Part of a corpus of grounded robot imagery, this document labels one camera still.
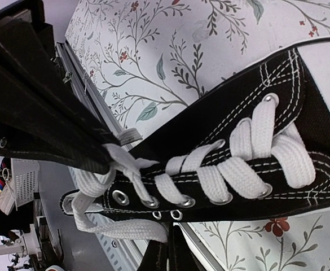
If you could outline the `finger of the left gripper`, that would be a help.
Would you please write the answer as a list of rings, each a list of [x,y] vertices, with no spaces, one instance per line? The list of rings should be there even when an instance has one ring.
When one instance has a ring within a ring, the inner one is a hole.
[[[64,85],[32,25],[0,21],[0,155],[106,174],[118,139]]]

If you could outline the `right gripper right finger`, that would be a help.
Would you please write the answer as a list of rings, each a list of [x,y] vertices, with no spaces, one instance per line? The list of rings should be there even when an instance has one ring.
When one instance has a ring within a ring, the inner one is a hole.
[[[190,250],[179,226],[169,228],[169,270],[206,271]]]

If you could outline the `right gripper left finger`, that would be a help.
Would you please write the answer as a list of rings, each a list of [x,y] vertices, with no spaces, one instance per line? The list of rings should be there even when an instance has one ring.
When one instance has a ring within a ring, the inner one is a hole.
[[[168,245],[158,241],[149,241],[137,271],[167,271]]]

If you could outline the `black canvas sneaker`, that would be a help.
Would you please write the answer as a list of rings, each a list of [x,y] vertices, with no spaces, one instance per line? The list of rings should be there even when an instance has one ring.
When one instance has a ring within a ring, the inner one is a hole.
[[[181,222],[330,210],[330,38],[250,66],[127,152],[211,180]]]

